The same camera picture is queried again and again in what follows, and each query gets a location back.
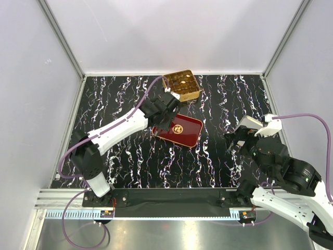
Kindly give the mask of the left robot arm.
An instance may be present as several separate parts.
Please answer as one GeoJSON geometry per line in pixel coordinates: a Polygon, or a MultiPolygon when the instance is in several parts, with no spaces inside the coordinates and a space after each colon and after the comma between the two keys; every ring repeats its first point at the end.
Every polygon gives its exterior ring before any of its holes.
{"type": "Polygon", "coordinates": [[[112,201],[113,189],[104,175],[102,156],[130,135],[156,127],[168,130],[180,104],[180,95],[164,93],[161,98],[145,99],[119,119],[88,133],[77,133],[70,161],[79,170],[100,206],[112,201]]]}

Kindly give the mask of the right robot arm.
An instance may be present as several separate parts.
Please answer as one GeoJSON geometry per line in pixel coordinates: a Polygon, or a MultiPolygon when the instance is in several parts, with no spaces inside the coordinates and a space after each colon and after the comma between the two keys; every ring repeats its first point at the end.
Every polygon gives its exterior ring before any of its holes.
{"type": "Polygon", "coordinates": [[[288,148],[273,136],[256,135],[256,129],[240,126],[224,137],[229,149],[251,158],[259,170],[286,192],[298,196],[307,208],[297,206],[243,180],[230,196],[232,205],[265,208],[302,228],[310,239],[332,249],[332,202],[321,175],[306,161],[293,158],[288,148]]]}

